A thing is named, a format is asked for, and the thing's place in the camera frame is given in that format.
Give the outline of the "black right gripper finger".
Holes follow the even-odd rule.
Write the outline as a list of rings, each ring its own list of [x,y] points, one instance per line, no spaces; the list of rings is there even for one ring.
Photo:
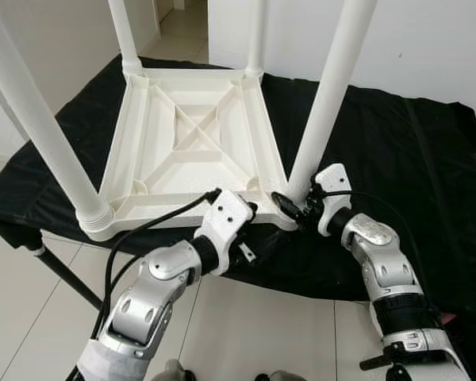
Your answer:
[[[297,203],[288,196],[277,191],[271,192],[271,201],[278,207],[278,210],[285,215],[290,221],[295,222],[297,225],[302,225],[302,210]]]

